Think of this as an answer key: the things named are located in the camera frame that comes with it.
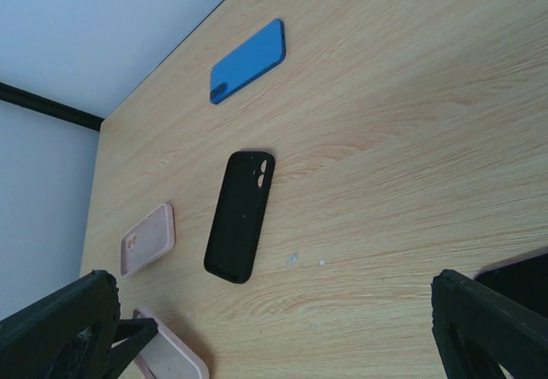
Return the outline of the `black phone pink edge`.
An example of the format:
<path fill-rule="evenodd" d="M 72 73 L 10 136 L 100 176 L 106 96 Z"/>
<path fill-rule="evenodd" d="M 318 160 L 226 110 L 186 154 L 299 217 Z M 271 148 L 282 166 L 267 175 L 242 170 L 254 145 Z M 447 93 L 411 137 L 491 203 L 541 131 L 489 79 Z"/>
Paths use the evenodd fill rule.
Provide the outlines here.
<path fill-rule="evenodd" d="M 547 247 L 487 265 L 473 280 L 547 318 Z"/>

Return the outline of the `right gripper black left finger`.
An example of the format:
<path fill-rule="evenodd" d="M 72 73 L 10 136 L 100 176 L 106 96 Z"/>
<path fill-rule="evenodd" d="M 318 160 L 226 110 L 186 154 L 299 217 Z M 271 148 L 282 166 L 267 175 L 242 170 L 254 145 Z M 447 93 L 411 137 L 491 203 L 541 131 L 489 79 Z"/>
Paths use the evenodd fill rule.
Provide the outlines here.
<path fill-rule="evenodd" d="M 116 278 L 94 270 L 1 321 L 1 376 L 118 378 L 157 332 L 123 320 Z"/>

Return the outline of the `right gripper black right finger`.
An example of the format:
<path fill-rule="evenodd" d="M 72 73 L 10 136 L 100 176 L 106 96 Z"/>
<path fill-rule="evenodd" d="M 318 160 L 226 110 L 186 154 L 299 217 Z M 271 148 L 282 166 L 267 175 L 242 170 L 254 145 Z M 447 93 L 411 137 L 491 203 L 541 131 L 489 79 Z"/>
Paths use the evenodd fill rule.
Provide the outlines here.
<path fill-rule="evenodd" d="M 452 269 L 432 280 L 432 333 L 448 378 L 547 377 L 547 319 Z"/>

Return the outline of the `black phone case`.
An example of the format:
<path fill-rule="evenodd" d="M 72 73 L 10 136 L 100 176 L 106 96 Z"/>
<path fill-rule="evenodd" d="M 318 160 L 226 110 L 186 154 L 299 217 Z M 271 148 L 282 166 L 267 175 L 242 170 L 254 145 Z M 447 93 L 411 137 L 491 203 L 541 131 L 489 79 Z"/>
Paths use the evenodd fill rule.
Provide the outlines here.
<path fill-rule="evenodd" d="M 237 151 L 227 162 L 204 256 L 205 270 L 234 284 L 250 278 L 274 174 L 267 151 Z"/>

